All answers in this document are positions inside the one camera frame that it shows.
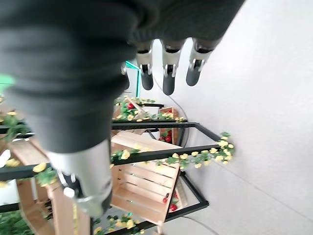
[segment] artificial flower garland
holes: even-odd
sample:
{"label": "artificial flower garland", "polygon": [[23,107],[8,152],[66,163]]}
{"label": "artificial flower garland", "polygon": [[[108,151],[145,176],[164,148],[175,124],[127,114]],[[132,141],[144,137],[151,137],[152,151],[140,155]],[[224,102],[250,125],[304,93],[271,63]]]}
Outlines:
{"label": "artificial flower garland", "polygon": [[[93,231],[94,235],[104,235],[107,232],[111,233],[115,230],[116,227],[133,229],[132,232],[133,235],[144,234],[144,229],[139,230],[139,228],[137,227],[137,224],[139,224],[140,221],[139,220],[134,221],[132,218],[132,213],[123,214],[120,219],[118,218],[117,215],[116,216],[109,215],[107,217],[107,220],[109,221],[108,227],[104,229],[102,227],[97,227]],[[101,223],[101,220],[96,219],[93,224],[96,225],[99,223]]]}

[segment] yellow artificial flower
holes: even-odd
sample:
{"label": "yellow artificial flower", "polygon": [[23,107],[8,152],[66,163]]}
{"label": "yellow artificial flower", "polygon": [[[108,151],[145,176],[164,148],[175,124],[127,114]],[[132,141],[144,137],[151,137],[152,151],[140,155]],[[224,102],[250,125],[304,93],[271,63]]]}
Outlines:
{"label": "yellow artificial flower", "polygon": [[200,168],[201,167],[201,163],[195,164],[195,168]]}
{"label": "yellow artificial flower", "polygon": [[225,147],[226,145],[228,145],[228,142],[227,142],[227,141],[219,141],[219,142],[218,142],[218,145],[219,145],[220,147]]}
{"label": "yellow artificial flower", "polygon": [[211,160],[204,161],[204,162],[203,162],[203,164],[204,164],[204,165],[209,165],[209,164],[210,164],[210,162],[211,162]]}
{"label": "yellow artificial flower", "polygon": [[33,171],[36,173],[42,172],[47,167],[46,163],[40,163],[33,168]]}
{"label": "yellow artificial flower", "polygon": [[134,226],[134,221],[132,219],[127,221],[127,229],[131,229]]}
{"label": "yellow artificial flower", "polygon": [[224,149],[223,152],[227,155],[227,156],[230,156],[231,153],[227,150],[227,149]]}
{"label": "yellow artificial flower", "polygon": [[218,161],[221,161],[221,160],[223,160],[224,158],[223,158],[223,156],[221,156],[221,155],[218,155],[216,158],[215,158],[215,160],[218,162]]}
{"label": "yellow artificial flower", "polygon": [[7,113],[8,115],[11,115],[11,116],[15,116],[16,115],[16,112],[14,112],[14,111],[11,111],[11,112],[9,112],[9,113]]}
{"label": "yellow artificial flower", "polygon": [[122,224],[122,222],[121,222],[120,219],[118,219],[118,220],[116,221],[115,225],[116,225],[117,227],[120,227],[120,228],[123,227],[123,224]]}
{"label": "yellow artificial flower", "polygon": [[126,159],[129,158],[130,155],[131,155],[131,154],[129,153],[129,151],[128,151],[127,149],[125,149],[125,150],[123,151],[123,154],[122,154],[121,159],[126,160]]}
{"label": "yellow artificial flower", "polygon": [[0,181],[0,188],[5,188],[5,187],[6,187],[6,182]]}
{"label": "yellow artificial flower", "polygon": [[217,149],[216,149],[216,148],[211,148],[211,149],[210,149],[210,153],[213,154],[213,153],[216,153],[216,152],[217,152]]}
{"label": "yellow artificial flower", "polygon": [[19,164],[20,164],[20,161],[14,158],[7,160],[5,163],[5,165],[9,167],[17,167]]}
{"label": "yellow artificial flower", "polygon": [[141,149],[141,146],[140,146],[138,143],[135,143],[134,149],[140,150],[140,149]]}
{"label": "yellow artificial flower", "polygon": [[173,157],[173,158],[179,158],[179,156],[178,156],[177,153],[173,153],[172,157]]}
{"label": "yellow artificial flower", "polygon": [[98,232],[100,232],[102,230],[101,227],[98,227],[96,228],[94,231],[93,231],[93,234],[96,235]]}
{"label": "yellow artificial flower", "polygon": [[129,115],[127,116],[127,120],[128,120],[128,121],[133,120],[133,118],[134,118],[134,116],[133,116],[133,115],[131,115],[131,114],[129,114]]}
{"label": "yellow artificial flower", "polygon": [[228,161],[230,161],[230,160],[232,160],[232,159],[233,159],[233,157],[232,157],[231,155],[225,157],[225,160],[228,160]]}

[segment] metal shelf frame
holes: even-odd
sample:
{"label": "metal shelf frame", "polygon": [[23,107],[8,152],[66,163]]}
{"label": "metal shelf frame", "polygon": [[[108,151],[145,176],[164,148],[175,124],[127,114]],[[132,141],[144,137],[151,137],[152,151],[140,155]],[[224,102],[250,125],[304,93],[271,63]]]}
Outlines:
{"label": "metal shelf frame", "polygon": [[[203,134],[208,136],[210,139],[214,141],[219,141],[220,137],[207,128],[200,125],[197,122],[174,122],[174,121],[143,121],[143,122],[136,122],[136,121],[117,121],[114,120],[112,122],[112,130],[132,130],[132,129],[149,129],[150,131],[158,131],[160,128],[179,128],[179,136],[178,136],[178,145],[181,145],[182,140],[184,138],[185,128],[196,128],[201,131]],[[31,135],[24,135],[18,136],[18,138],[28,138]],[[172,156],[173,153],[182,154],[187,153],[190,155],[194,151],[201,152],[202,150],[208,150],[210,148],[219,149],[220,147],[217,144],[212,145],[203,145],[203,146],[195,146],[195,147],[186,147],[180,149],[169,149],[169,150],[161,150],[161,151],[152,151],[152,152],[143,152],[143,153],[134,153],[126,160],[117,160],[114,162],[115,165],[124,165],[124,164],[131,164],[136,162],[145,162],[145,161],[152,161],[152,160],[159,160],[165,159]],[[32,171],[34,165],[26,165],[26,166],[19,166],[14,168],[0,168],[0,181],[7,181],[13,179],[23,179],[23,178],[31,178],[36,175],[35,172]],[[197,189],[197,187],[191,182],[188,178],[186,172],[181,172],[179,176],[189,187],[195,197],[199,200],[199,203],[195,205],[191,205],[185,207],[181,210],[167,213],[166,220],[170,221],[187,214],[199,211],[209,206],[209,202],[205,199],[205,197],[201,194],[201,192]],[[0,212],[8,212],[8,211],[16,211],[19,209],[18,203],[9,204],[9,205],[2,205],[0,206]],[[155,224],[152,224],[148,221],[144,221],[137,225],[137,227],[141,229],[148,229],[154,227]],[[130,235],[133,233],[132,229],[120,229],[114,232],[111,232],[110,235]]]}

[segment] black fingertip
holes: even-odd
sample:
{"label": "black fingertip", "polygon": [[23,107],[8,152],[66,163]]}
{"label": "black fingertip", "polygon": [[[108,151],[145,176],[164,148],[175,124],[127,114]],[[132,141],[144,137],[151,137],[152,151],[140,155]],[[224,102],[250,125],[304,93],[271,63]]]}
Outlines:
{"label": "black fingertip", "polygon": [[199,81],[200,72],[198,70],[190,70],[188,69],[187,76],[186,76],[186,82],[188,86],[195,86],[197,82]]}
{"label": "black fingertip", "polygon": [[141,83],[142,83],[142,86],[145,90],[149,91],[152,89],[153,87],[153,77],[152,77],[152,74],[142,74],[141,75]]}
{"label": "black fingertip", "polygon": [[175,77],[168,75],[163,78],[163,92],[166,95],[171,95],[174,92],[175,88]]}

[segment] green leaf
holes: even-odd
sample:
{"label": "green leaf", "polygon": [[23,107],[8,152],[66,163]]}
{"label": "green leaf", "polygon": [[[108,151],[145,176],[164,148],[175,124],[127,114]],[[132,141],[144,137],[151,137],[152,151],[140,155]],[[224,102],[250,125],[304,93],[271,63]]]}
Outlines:
{"label": "green leaf", "polygon": [[19,122],[19,120],[15,116],[6,115],[4,117],[4,125],[6,125],[8,127],[13,127],[13,126],[17,125],[18,122]]}
{"label": "green leaf", "polygon": [[94,220],[93,224],[100,224],[101,223],[101,219],[100,218],[97,218],[96,220]]}
{"label": "green leaf", "polygon": [[230,134],[226,131],[222,132],[221,135],[225,137],[230,137]]}

